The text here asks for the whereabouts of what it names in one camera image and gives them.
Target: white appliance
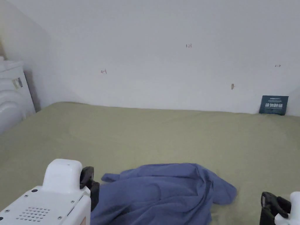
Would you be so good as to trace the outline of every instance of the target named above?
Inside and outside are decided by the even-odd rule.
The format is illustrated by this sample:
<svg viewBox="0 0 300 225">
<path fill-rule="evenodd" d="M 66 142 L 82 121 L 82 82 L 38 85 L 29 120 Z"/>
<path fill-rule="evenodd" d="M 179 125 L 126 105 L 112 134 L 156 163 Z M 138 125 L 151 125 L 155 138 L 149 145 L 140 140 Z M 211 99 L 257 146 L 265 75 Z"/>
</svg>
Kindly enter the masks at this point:
<svg viewBox="0 0 300 225">
<path fill-rule="evenodd" d="M 35 114 L 35 108 L 23 63 L 4 61 L 0 57 L 0 134 L 32 114 Z"/>
</svg>

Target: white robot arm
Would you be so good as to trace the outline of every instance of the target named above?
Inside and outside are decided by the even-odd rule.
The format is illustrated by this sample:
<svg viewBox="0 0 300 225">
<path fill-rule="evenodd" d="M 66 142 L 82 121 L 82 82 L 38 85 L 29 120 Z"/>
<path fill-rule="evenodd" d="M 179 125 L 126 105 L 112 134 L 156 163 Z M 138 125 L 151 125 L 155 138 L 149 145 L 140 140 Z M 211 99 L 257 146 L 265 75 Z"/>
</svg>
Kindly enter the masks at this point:
<svg viewBox="0 0 300 225">
<path fill-rule="evenodd" d="M 27 191 L 0 212 L 1 225 L 90 225 L 98 203 L 99 183 L 93 167 L 75 160 L 55 159 L 43 186 Z"/>
</svg>

